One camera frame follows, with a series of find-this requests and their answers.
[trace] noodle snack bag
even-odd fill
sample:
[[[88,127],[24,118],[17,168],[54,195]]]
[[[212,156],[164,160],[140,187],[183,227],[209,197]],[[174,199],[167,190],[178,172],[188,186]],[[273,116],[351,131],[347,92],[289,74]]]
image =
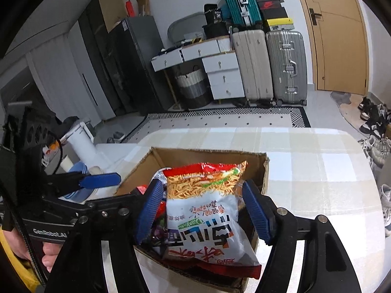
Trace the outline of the noodle snack bag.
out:
[[[168,169],[168,254],[175,259],[198,259],[215,273],[224,267],[261,266],[238,224],[238,184],[247,166],[198,163]]]

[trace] wooden door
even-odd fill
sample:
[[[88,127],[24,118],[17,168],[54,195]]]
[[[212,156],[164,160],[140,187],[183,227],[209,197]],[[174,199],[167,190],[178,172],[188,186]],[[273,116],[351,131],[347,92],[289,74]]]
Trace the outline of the wooden door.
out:
[[[301,0],[318,90],[365,95],[368,43],[357,0]]]

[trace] human hand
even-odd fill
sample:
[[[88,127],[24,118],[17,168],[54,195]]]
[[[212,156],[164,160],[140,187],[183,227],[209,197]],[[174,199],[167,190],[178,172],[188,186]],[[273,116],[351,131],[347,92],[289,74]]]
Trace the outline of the human hand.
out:
[[[3,230],[5,239],[8,242],[12,252],[21,259],[31,261],[29,251],[27,250],[26,244],[16,228],[12,231]]]
[[[55,243],[43,243],[43,253],[45,254],[42,258],[42,263],[48,270],[48,272],[52,271],[55,260],[57,259],[58,254],[62,248],[62,244]]]

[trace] blue bowl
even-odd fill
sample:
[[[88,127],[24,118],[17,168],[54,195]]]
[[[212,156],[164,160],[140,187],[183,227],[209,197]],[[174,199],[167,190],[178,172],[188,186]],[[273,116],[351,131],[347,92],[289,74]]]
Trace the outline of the blue bowl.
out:
[[[72,166],[69,172],[82,172],[83,174],[87,174],[88,168],[83,162],[78,162]],[[85,201],[93,191],[93,189],[82,188],[78,191],[65,195],[64,198],[72,200],[76,203],[81,203],[82,201]]]

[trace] floor mat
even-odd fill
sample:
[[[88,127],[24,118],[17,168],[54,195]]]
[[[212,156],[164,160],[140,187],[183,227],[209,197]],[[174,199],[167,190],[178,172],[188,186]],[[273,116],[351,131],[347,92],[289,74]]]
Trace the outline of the floor mat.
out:
[[[365,123],[365,121],[361,120],[361,111],[357,108],[362,101],[362,95],[333,91],[330,96],[338,105],[341,115],[352,127],[360,132],[360,127]]]
[[[149,114],[121,143],[137,143],[160,129],[217,127],[310,128],[303,107],[226,108]]]

